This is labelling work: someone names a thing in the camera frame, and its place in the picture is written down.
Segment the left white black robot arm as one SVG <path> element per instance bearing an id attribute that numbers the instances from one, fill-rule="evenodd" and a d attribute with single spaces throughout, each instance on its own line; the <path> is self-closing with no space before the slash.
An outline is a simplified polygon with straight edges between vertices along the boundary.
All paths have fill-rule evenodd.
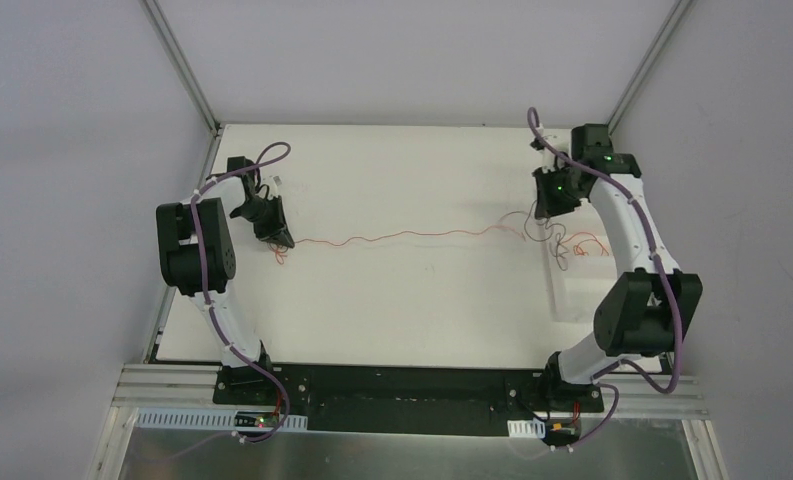
<path id="1" fill-rule="evenodd" d="M 295 246 L 282 198 L 260 193 L 261 165 L 230 157 L 226 173 L 208 178 L 189 199 L 155 210 L 162 278 L 196 306 L 221 348 L 220 398 L 240 395 L 258 405 L 282 399 L 285 389 L 235 293 L 237 260 L 228 223 L 242 218 L 257 240 Z"/>

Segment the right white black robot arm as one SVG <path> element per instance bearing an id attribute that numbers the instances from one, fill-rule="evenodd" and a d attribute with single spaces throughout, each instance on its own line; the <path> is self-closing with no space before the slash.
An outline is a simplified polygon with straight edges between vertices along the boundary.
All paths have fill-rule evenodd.
<path id="1" fill-rule="evenodd" d="M 537 151 L 553 156 L 534 171 L 535 217 L 549 220 L 589 203 L 613 249 L 617 279 L 596 307 L 592 331 L 553 353 L 537 381 L 538 396 L 555 410 L 599 397 L 598 380 L 628 366 L 658 393 L 679 384 L 684 341 L 703 285 L 669 253 L 645 200 L 636 158 L 615 151 L 609 129 L 584 124 L 571 132 L 568 151 L 553 146 L 536 118 L 529 128 Z"/>

